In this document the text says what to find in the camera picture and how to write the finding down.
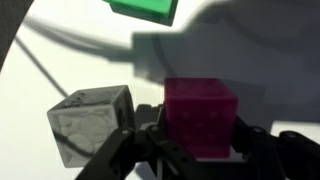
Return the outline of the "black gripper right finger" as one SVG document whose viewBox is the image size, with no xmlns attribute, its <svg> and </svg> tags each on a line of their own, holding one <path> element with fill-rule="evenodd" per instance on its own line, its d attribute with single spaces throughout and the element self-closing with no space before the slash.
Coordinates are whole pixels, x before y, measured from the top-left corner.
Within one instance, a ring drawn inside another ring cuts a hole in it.
<svg viewBox="0 0 320 180">
<path fill-rule="evenodd" d="M 292 130 L 273 136 L 236 117 L 232 147 L 255 171 L 255 180 L 320 180 L 320 145 Z"/>
</svg>

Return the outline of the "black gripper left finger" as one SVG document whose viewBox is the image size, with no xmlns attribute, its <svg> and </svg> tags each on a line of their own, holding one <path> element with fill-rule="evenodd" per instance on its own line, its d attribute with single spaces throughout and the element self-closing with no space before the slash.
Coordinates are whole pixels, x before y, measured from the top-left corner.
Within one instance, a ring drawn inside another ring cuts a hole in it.
<svg viewBox="0 0 320 180">
<path fill-rule="evenodd" d="M 148 162 L 157 180 L 207 180 L 206 171 L 166 133 L 166 109 L 155 125 L 113 131 L 76 180 L 125 180 L 137 162 Z"/>
</svg>

